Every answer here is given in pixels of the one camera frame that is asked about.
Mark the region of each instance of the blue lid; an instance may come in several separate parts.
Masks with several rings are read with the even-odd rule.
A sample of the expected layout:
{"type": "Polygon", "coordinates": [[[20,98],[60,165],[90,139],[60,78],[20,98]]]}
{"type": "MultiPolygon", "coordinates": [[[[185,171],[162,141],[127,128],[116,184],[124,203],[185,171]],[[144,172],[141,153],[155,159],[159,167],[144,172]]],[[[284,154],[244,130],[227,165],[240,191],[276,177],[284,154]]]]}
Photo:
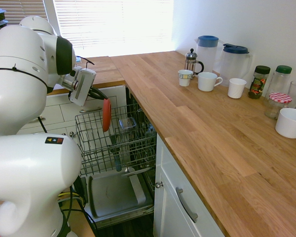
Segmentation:
{"type": "Polygon", "coordinates": [[[233,45],[233,44],[229,44],[229,43],[224,44],[223,50],[228,53],[237,53],[237,54],[249,53],[248,49],[246,47],[233,45]]]}
{"type": "Polygon", "coordinates": [[[215,36],[198,37],[197,45],[206,48],[214,48],[218,45],[218,38],[215,36]]]}

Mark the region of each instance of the window blind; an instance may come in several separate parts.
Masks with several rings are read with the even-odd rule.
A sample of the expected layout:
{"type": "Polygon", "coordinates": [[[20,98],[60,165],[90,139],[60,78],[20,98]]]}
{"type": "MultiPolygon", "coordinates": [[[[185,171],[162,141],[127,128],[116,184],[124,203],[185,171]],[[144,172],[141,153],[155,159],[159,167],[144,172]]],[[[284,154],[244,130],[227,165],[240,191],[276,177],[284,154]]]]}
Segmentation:
{"type": "Polygon", "coordinates": [[[19,24],[26,16],[40,16],[47,20],[43,0],[0,0],[0,8],[8,24],[19,24]]]}
{"type": "Polygon", "coordinates": [[[54,0],[62,37],[80,56],[173,50],[173,0],[54,0]]]}

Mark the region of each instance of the warning label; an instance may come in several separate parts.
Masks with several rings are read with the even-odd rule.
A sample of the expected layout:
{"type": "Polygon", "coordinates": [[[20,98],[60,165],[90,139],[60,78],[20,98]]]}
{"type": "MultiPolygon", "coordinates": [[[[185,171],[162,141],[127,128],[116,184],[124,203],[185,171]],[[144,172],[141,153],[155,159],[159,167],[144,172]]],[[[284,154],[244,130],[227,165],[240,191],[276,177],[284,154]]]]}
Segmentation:
{"type": "Polygon", "coordinates": [[[64,139],[62,137],[47,137],[45,143],[47,144],[62,144],[64,139]]]}

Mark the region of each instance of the plastic pitcher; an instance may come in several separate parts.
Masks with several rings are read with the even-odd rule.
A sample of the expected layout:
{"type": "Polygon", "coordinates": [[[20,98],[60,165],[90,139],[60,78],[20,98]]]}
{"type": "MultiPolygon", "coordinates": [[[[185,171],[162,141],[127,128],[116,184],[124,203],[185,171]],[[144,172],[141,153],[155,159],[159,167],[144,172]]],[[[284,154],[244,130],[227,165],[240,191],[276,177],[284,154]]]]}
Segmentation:
{"type": "Polygon", "coordinates": [[[231,78],[243,79],[249,72],[251,62],[252,55],[249,54],[246,47],[225,43],[222,51],[222,68],[220,71],[222,85],[229,86],[231,78]]]}
{"type": "MultiPolygon", "coordinates": [[[[204,72],[212,72],[215,60],[218,42],[224,44],[215,36],[200,36],[195,42],[197,43],[196,54],[197,60],[204,64],[204,72]]],[[[200,71],[200,65],[196,65],[196,70],[200,71]]]]}

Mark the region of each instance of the green lid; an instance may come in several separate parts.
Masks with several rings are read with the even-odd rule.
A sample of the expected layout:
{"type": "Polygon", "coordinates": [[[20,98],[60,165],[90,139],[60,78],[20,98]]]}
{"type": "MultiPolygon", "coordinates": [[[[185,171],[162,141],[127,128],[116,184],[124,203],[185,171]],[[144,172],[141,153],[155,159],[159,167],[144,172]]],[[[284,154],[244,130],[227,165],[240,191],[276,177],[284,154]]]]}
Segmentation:
{"type": "Polygon", "coordinates": [[[292,72],[292,68],[289,66],[280,65],[280,66],[277,66],[276,71],[278,73],[290,74],[292,72]]]}
{"type": "Polygon", "coordinates": [[[256,66],[255,72],[260,74],[269,74],[271,69],[267,66],[256,66]]]}

